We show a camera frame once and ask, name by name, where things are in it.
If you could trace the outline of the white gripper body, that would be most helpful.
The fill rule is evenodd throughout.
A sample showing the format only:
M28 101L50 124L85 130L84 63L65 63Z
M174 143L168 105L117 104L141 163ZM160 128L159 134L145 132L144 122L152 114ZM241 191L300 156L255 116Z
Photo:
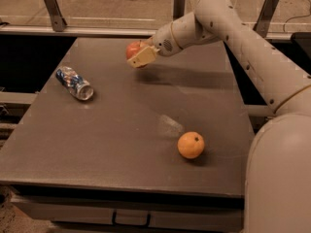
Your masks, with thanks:
M173 37L172 23L167 23L157 30L153 36L153 44L161 56L172 56L182 50Z

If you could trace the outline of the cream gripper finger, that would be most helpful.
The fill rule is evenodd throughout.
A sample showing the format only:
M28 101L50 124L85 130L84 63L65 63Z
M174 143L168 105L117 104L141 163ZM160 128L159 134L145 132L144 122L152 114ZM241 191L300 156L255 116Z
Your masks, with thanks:
M139 52L139 59L142 62L143 67L151 62L154 62L158 52L159 49L151 46L146 46L144 49L142 49Z
M153 46L153 45L154 45L153 37L140 41L140 47Z

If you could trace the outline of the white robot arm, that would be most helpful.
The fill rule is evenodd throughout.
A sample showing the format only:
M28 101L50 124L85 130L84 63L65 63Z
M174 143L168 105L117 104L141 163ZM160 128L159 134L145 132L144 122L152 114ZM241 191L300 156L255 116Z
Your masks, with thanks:
M251 144L243 233L311 233L311 78L238 16L230 0L193 12L126 54L134 68L190 46L226 43L273 113Z

